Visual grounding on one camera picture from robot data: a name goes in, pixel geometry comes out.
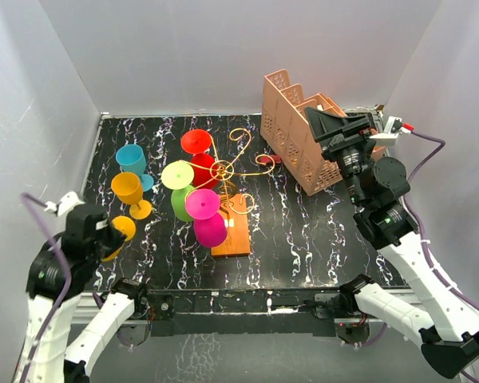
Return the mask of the yellow-base orange wine glass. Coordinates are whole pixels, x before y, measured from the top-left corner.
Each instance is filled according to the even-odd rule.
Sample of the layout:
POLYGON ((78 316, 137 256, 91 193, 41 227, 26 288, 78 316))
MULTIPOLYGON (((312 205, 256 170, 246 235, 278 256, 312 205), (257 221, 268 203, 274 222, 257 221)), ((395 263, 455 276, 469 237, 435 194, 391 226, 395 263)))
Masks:
POLYGON ((131 241, 137 232, 137 226, 133 220, 125 215, 120 215, 112 220, 112 225, 123 235, 123 243, 112 253, 102 259, 103 262, 108 262, 115 259, 121 252, 124 245, 131 241))

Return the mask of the blue wine glass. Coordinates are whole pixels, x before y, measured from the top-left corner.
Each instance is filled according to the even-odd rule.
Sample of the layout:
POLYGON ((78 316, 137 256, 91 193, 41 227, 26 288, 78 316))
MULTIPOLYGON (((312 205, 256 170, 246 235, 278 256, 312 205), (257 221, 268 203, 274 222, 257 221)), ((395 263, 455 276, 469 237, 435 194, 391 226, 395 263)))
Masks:
POLYGON ((115 159, 123 172, 131 172, 139 177, 144 192, 154 186, 153 177, 146 172, 147 160, 141 146, 127 144, 116 152, 115 159))

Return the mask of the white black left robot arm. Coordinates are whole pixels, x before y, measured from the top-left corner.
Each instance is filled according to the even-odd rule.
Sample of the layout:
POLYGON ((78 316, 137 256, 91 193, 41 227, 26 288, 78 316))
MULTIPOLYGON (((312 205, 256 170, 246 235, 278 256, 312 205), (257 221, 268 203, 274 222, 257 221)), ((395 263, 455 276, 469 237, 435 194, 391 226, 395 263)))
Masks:
POLYGON ((97 312, 69 342, 73 316, 85 285, 136 233, 126 216, 110 218, 102 206, 85 203, 70 191, 59 202, 42 202, 24 192, 22 202, 46 241, 30 265, 28 321, 14 382, 88 382, 109 342, 131 319, 149 310, 145 284, 122 278, 103 297, 97 312))

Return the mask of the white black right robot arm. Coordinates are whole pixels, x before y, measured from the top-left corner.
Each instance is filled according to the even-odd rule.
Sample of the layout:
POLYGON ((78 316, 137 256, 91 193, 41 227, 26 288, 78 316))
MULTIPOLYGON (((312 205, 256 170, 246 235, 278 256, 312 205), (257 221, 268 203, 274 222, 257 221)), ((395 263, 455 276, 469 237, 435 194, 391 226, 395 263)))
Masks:
POLYGON ((381 288, 361 274, 343 284, 336 297, 311 301, 316 314, 374 316, 412 341, 435 372, 447 379, 466 375, 479 358, 479 306, 463 295, 433 257, 423 222, 406 200, 414 174, 391 156, 375 160, 377 146, 395 144, 414 128, 391 117, 372 133, 365 116, 337 116, 305 110, 314 141, 325 160, 337 164, 362 237, 410 285, 419 306, 381 288))

